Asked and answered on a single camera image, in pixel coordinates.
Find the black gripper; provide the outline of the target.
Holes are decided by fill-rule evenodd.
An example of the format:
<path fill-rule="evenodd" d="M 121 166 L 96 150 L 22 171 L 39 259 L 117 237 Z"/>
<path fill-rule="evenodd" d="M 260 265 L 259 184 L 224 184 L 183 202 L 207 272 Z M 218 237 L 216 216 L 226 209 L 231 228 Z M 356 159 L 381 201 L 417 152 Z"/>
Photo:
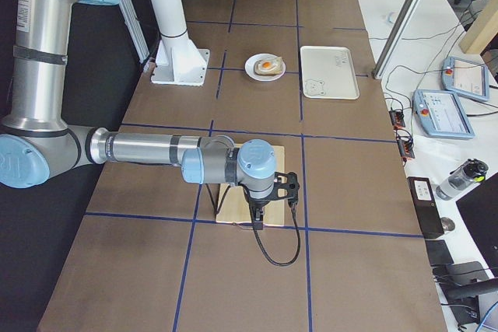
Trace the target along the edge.
<path fill-rule="evenodd" d="M 265 206 L 269 203 L 269 199 L 256 198 L 251 192 L 247 196 L 247 201 L 250 210 L 250 216 L 252 217 L 252 222 L 257 225 L 257 229 L 263 229 L 264 227 L 264 214 Z"/>

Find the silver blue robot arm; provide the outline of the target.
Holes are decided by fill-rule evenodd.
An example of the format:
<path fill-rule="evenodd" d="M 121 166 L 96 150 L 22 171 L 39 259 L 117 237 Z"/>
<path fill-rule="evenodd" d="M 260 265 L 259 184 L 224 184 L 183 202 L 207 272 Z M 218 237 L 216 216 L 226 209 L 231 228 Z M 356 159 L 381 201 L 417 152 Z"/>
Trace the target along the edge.
<path fill-rule="evenodd" d="M 253 227 L 260 229 L 265 206 L 279 196 L 269 143 L 252 140 L 236 147 L 224 135 L 127 134 L 62 120 L 72 7 L 119 1 L 18 0 L 12 109 L 2 120 L 1 182 L 28 188 L 90 163 L 178 166 L 189 183 L 242 187 Z"/>

